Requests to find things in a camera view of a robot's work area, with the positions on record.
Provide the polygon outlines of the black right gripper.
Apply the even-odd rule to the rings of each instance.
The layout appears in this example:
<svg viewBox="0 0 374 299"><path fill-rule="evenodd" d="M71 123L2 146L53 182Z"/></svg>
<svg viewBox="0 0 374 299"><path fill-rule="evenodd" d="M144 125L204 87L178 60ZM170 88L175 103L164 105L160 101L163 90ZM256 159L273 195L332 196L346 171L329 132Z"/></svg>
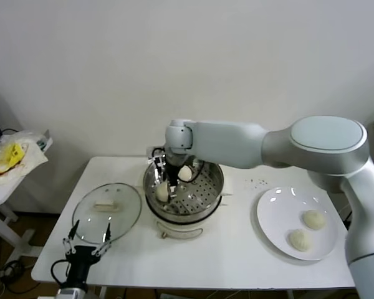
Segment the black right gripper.
<svg viewBox="0 0 374 299"><path fill-rule="evenodd" d="M168 200L172 201L177 197L178 174L182 168L182 161L174 156L166 156L165 161L164 166L162 156L155 157L155 177L159 184L167 178L169 184Z"/></svg>

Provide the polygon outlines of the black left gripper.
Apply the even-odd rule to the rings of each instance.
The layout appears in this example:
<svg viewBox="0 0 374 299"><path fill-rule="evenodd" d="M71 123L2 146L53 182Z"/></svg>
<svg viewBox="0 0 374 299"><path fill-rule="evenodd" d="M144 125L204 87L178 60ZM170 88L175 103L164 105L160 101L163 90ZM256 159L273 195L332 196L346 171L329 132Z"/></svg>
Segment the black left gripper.
<svg viewBox="0 0 374 299"><path fill-rule="evenodd" d="M110 223L103 234L102 244L95 248L92 246L76 245L74 247L74 237L77 233L79 220L72 226L68 236L63 238L62 243L66 253L66 260L70 264L66 285L86 285L87 277L91 266L98 262L98 256L103 256L111 247Z"/></svg>

